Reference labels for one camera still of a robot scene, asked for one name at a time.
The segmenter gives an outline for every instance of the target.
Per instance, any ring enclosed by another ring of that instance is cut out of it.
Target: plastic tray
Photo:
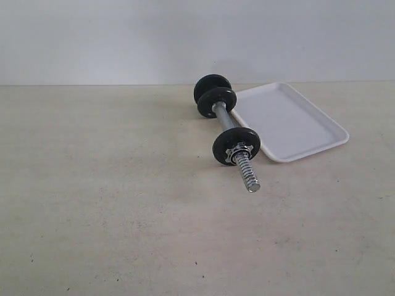
[[[292,162],[348,142],[349,133],[287,83],[237,92],[231,111],[253,129],[262,151],[275,162]]]

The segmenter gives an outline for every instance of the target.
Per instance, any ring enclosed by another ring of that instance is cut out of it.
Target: tray rim
[[[305,100],[308,104],[310,104],[314,109],[316,109],[317,112],[321,113],[327,120],[331,121],[332,124],[334,124],[337,128],[339,128],[339,130],[341,130],[345,137],[344,139],[340,140],[340,141],[336,141],[336,142],[332,142],[328,145],[324,145],[321,147],[318,147],[316,149],[312,149],[309,150],[307,152],[304,153],[300,153],[300,154],[296,154],[292,157],[288,157],[288,158],[281,158],[281,157],[277,157],[265,144],[263,141],[261,141],[260,143],[260,149],[261,151],[271,160],[273,160],[274,162],[278,162],[278,163],[289,163],[289,162],[293,162],[295,160],[299,160],[301,158],[304,157],[308,157],[310,155],[314,155],[317,154],[319,152],[323,152],[325,150],[334,148],[334,147],[338,147],[340,145],[343,145],[345,143],[347,143],[350,139],[350,134],[348,133],[348,131],[343,128],[339,123],[337,123],[336,121],[334,121],[333,118],[331,118],[328,114],[326,114],[323,110],[321,110],[320,108],[318,108],[318,106],[316,106],[313,102],[311,102],[310,100],[308,100],[308,98],[306,98],[303,94],[301,94],[297,89],[295,89],[294,87],[292,87],[289,83],[285,83],[285,82],[274,82],[274,83],[268,83],[268,84],[263,84],[260,86],[256,86],[253,88],[249,88],[249,89],[244,89],[241,91],[237,91],[236,95],[239,97],[239,95],[243,92],[247,92],[247,91],[251,91],[253,89],[259,89],[259,88],[269,88],[269,87],[276,87],[276,88],[280,88],[281,86],[286,86],[288,87],[290,90],[294,91],[298,96],[300,96],[301,99]],[[232,116],[235,118],[235,120],[243,127],[247,127],[247,128],[251,128],[239,115],[239,113],[236,111],[237,105],[236,107],[231,111]]]

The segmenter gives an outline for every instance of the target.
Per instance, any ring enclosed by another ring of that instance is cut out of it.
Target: beige floor
[[[351,139],[256,194],[192,86],[0,87],[0,295],[395,295],[395,83],[294,86]]]

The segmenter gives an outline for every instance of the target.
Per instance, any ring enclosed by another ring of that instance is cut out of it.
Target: rectangular tray
[[[261,150],[275,162],[292,162],[345,144],[349,133],[287,83],[237,92],[231,114],[253,129]]]

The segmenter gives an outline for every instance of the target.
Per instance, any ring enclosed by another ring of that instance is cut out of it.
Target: white wall
[[[2,0],[0,84],[395,79],[394,0]]]

